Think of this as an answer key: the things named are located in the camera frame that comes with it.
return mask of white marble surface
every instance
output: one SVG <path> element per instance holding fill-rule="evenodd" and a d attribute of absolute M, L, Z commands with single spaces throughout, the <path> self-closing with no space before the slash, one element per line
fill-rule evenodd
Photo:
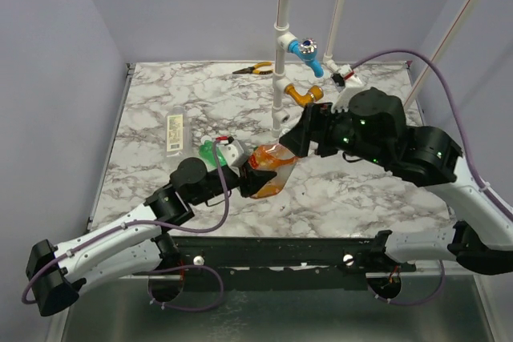
<path fill-rule="evenodd" d="M 269 141 L 271 77 L 232 75 L 247 63 L 142 63 L 135 69 L 112 149 L 92 228 L 130 211 L 168 181 L 164 161 L 164 117 L 173 105 L 184 105 L 192 121 L 195 151 L 203 135 L 231 134 L 247 144 Z M 326 75 L 289 64 L 287 75 L 300 91 L 318 84 L 323 100 L 337 95 Z M 368 87 L 404 98 L 410 80 L 402 65 L 370 65 L 357 70 Z M 301 108 L 285 100 L 288 112 Z M 420 124 L 416 108 L 409 124 Z M 382 229 L 421 231 L 446 226 L 445 203 L 413 184 L 395 179 L 371 163 L 346 163 L 341 155 L 302 159 L 286 188 L 268 199 L 242 199 L 235 191 L 226 224 L 212 235 L 226 236 L 373 236 Z M 195 208 L 189 227 L 217 223 L 223 205 Z"/>

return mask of orange pipe elbow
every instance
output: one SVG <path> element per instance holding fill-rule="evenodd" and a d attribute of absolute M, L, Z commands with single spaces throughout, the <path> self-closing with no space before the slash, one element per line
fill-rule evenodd
<path fill-rule="evenodd" d="M 294 102 L 301 107 L 306 106 L 308 103 L 316 102 L 324 96 L 324 92 L 322 92 L 319 86 L 312 86 L 305 95 L 300 95 L 292 83 L 285 88 L 285 93 L 290 95 L 290 97 L 294 99 Z"/>

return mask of orange plastic bag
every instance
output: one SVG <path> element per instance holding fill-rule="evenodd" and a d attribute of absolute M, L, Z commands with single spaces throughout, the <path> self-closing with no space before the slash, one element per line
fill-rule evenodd
<path fill-rule="evenodd" d="M 249 157 L 249 164 L 255 170 L 275 171 L 277 176 L 269 180 L 253 199 L 273 196 L 283 190 L 292 170 L 299 160 L 287 147 L 276 144 L 262 144 Z"/>

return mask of cable tie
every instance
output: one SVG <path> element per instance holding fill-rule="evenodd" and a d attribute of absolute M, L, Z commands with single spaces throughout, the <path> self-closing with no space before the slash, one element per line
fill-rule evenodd
<path fill-rule="evenodd" d="M 490 189 L 490 182 L 486 182 L 486 181 L 483 181 L 483 182 L 484 182 L 484 187 L 479 188 L 479 192 L 483 192 L 483 191 Z"/>

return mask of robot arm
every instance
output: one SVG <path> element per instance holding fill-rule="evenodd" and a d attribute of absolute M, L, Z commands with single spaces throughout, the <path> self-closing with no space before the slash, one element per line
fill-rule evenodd
<path fill-rule="evenodd" d="M 229 191 L 239 188 L 241 195 L 248 197 L 276 176 L 274 171 L 252 169 L 245 146 L 233 139 L 227 142 L 221 152 L 230 164 L 221 170 Z M 190 205 L 222 193 L 218 170 L 207 172 L 200 159 L 185 159 L 171 174 L 168 185 L 116 221 L 56 245 L 47 239 L 35 244 L 26 268 L 27 278 L 34 281 L 35 300 L 26 303 L 37 303 L 41 315 L 49 316 L 72 305 L 79 292 L 108 280 L 179 265 L 180 253 L 169 229 L 194 216 Z"/>
<path fill-rule="evenodd" d="M 347 111 L 309 104 L 280 143 L 303 157 L 310 141 L 318 144 L 317 155 L 358 156 L 425 187 L 455 210 L 454 227 L 391 233 L 385 250 L 391 259 L 456 260 L 489 275 L 513 271 L 513 223 L 479 189 L 461 148 L 445 131 L 406 125 L 399 98 L 371 88 L 352 97 Z"/>

